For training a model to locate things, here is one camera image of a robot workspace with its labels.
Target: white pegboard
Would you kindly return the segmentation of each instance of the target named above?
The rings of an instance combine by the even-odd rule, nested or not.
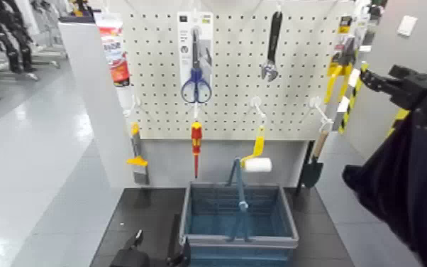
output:
[[[177,12],[190,1],[111,0],[110,10],[123,16],[131,87],[141,100],[129,122],[143,138],[190,138],[193,107],[179,95]],[[276,1],[202,1],[213,12],[213,96],[201,106],[205,139],[254,139],[261,118],[250,107],[262,99],[267,139],[310,140],[321,125],[310,111],[311,97],[324,97],[327,67],[339,18],[354,9],[351,1],[286,1],[276,63],[279,76],[260,78]]]

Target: blue scissors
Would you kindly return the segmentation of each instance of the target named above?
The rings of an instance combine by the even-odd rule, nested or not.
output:
[[[212,89],[202,77],[202,69],[199,61],[199,29],[192,31],[192,69],[190,78],[182,86],[180,94],[187,103],[203,104],[212,97]]]

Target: shovel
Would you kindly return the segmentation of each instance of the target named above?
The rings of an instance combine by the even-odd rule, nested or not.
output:
[[[311,156],[310,163],[306,164],[301,170],[301,176],[299,180],[301,183],[307,188],[313,187],[319,180],[321,176],[321,171],[323,170],[323,164],[318,162],[319,155],[321,154],[321,150],[323,149],[324,142],[328,137],[328,131],[322,131],[319,135],[319,138],[316,142],[316,146],[313,151],[313,155]]]

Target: blue basket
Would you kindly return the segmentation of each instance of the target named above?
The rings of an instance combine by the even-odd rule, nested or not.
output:
[[[226,183],[191,183],[182,213],[180,239],[189,239],[191,266],[286,266],[298,234],[283,189],[246,185],[248,227],[238,227],[237,188]]]

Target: scissors handle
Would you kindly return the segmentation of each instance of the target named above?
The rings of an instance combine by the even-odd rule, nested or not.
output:
[[[194,100],[186,99],[184,96],[184,91],[190,85],[193,85],[193,87],[194,87],[193,88],[194,91],[192,92],[194,94]],[[208,92],[207,92],[208,95],[206,97],[206,100],[204,100],[204,101],[200,101],[200,99],[199,99],[199,94],[202,93],[199,91],[200,87],[205,87],[208,90]],[[202,69],[192,68],[190,70],[190,78],[184,83],[184,85],[182,85],[180,95],[185,102],[190,103],[190,104],[193,104],[193,103],[202,104],[202,103],[206,103],[210,100],[210,98],[212,97],[212,89],[210,88],[210,85],[208,84],[208,82],[206,80],[204,80],[204,78],[202,78]]]

